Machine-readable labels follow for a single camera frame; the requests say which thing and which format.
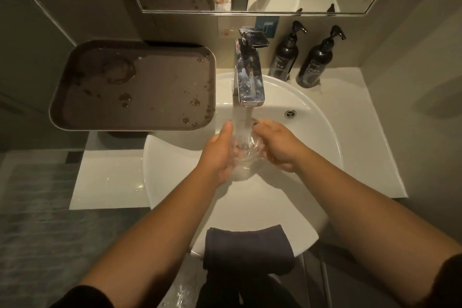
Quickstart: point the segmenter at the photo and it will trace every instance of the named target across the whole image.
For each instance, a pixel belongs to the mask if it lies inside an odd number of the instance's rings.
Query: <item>dark gray towel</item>
[[[283,275],[294,266],[292,247],[280,225],[257,231],[207,230],[206,270]]]

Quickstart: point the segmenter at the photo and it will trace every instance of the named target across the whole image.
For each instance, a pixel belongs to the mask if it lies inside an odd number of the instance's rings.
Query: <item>sink overflow hole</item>
[[[286,118],[294,118],[295,116],[297,116],[297,111],[287,110],[286,113],[284,113],[284,116],[286,116]]]

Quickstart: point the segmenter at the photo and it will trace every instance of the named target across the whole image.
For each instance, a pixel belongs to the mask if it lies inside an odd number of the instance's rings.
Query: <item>tray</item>
[[[63,130],[198,130],[214,112],[209,49],[94,40],[69,56],[49,116]]]

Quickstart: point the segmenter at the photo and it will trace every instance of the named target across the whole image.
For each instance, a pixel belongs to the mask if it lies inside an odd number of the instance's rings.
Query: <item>blue sticker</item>
[[[274,38],[278,22],[279,16],[257,16],[255,30],[263,31],[267,38]]]

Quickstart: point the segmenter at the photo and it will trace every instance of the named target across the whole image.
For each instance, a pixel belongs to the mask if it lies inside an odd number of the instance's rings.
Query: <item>black pump bottle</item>
[[[338,35],[341,36],[342,40],[346,39],[342,29],[334,25],[330,31],[330,37],[324,39],[321,44],[311,48],[296,78],[299,86],[312,88],[319,84],[320,76],[326,69],[326,66],[332,61],[334,38]]]
[[[289,79],[290,70],[298,56],[297,32],[308,33],[306,28],[298,21],[292,23],[292,32],[285,40],[279,43],[273,62],[269,67],[268,75],[282,81]]]

